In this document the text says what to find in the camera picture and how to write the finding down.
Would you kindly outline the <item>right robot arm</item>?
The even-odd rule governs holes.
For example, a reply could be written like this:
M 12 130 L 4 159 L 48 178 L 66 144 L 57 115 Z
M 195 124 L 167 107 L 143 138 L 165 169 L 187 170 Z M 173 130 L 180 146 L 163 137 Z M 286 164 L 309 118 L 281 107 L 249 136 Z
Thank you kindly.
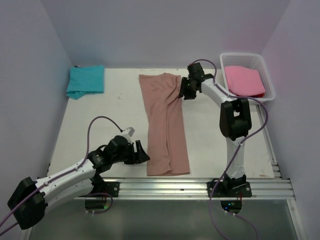
M 219 129 L 226 139 L 227 166 L 222 180 L 211 182 L 212 195 L 220 198 L 252 196 L 244 167 L 244 139 L 252 128 L 249 101 L 239 99 L 226 91 L 216 77 L 206 74 L 199 62 L 191 63 L 188 76 L 181 79 L 178 98 L 193 100 L 203 93 L 220 107 Z

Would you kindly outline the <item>dusty pink printed t-shirt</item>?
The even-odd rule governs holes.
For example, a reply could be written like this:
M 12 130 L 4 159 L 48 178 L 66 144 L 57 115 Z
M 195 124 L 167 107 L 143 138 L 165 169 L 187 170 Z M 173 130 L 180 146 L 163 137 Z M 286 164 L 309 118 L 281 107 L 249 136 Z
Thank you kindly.
M 148 119 L 148 176 L 187 175 L 190 163 L 184 128 L 181 77 L 171 73 L 139 75 Z

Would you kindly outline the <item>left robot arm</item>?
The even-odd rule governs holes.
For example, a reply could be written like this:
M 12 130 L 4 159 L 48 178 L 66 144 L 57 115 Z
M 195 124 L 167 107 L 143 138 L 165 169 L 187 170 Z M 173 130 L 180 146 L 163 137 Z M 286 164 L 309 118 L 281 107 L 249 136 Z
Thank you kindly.
M 150 157 L 139 140 L 131 142 L 128 138 L 117 135 L 108 144 L 89 152 L 84 160 L 61 172 L 37 180 L 24 178 L 17 185 L 7 205 L 17 225 L 26 230 L 64 202 L 80 196 L 106 195 L 100 174 L 110 170 L 112 165 L 135 165 L 149 160 Z

